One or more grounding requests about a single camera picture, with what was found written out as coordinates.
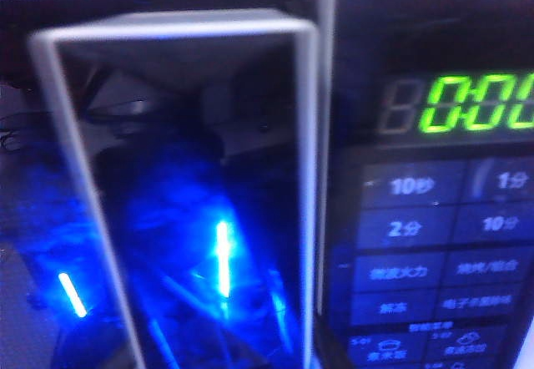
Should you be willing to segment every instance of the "keypad button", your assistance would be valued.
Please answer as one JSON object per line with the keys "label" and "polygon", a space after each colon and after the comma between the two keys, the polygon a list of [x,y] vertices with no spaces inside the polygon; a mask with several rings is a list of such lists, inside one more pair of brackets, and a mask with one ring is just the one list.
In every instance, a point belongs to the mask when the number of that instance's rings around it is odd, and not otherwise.
{"label": "keypad button", "polygon": [[462,206],[456,220],[453,242],[534,240],[534,203],[480,204]]}
{"label": "keypad button", "polygon": [[436,291],[428,290],[356,294],[350,322],[358,326],[429,321],[436,295]]}
{"label": "keypad button", "polygon": [[457,357],[452,361],[427,362],[422,369],[494,369],[495,358],[464,359]]}
{"label": "keypad button", "polygon": [[426,338],[410,333],[355,336],[349,340],[349,356],[357,366],[416,362],[422,359]]}
{"label": "keypad button", "polygon": [[505,331],[505,326],[487,326],[436,332],[428,341],[426,360],[462,361],[466,357],[496,355]]}
{"label": "keypad button", "polygon": [[355,291],[384,291],[438,285],[445,254],[361,256],[355,260]]}
{"label": "keypad button", "polygon": [[441,290],[437,319],[505,315],[516,304],[519,285],[475,286]]}
{"label": "keypad button", "polygon": [[452,252],[447,259],[443,285],[522,281],[531,265],[533,252],[529,247]]}
{"label": "keypad button", "polygon": [[461,161],[366,166],[362,204],[369,208],[457,202],[464,168]]}
{"label": "keypad button", "polygon": [[360,215],[359,248],[444,245],[455,209],[449,207],[366,210]]}
{"label": "keypad button", "polygon": [[469,162],[464,201],[507,201],[533,198],[534,158],[489,158]]}
{"label": "keypad button", "polygon": [[358,369],[421,369],[418,364],[404,364],[404,365],[380,365],[380,366],[358,366]]}

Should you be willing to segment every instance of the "black control panel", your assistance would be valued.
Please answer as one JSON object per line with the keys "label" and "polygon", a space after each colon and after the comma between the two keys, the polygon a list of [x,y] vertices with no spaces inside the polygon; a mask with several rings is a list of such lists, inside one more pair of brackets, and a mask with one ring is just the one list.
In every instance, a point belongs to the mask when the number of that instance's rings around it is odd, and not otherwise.
{"label": "black control panel", "polygon": [[533,22],[511,0],[335,1],[330,346],[347,367],[512,369],[534,307]]}
{"label": "black control panel", "polygon": [[353,242],[332,250],[330,314],[351,360],[494,367],[529,299],[534,158],[349,164],[346,175],[341,204],[359,214],[340,229]]}

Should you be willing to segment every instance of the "digital display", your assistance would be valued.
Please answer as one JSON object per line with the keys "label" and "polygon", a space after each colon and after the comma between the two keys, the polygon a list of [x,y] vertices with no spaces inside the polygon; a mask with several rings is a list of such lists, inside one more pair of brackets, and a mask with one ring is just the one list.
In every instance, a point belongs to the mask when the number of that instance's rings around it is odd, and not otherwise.
{"label": "digital display", "polygon": [[380,134],[528,132],[534,73],[398,78],[385,86]]}

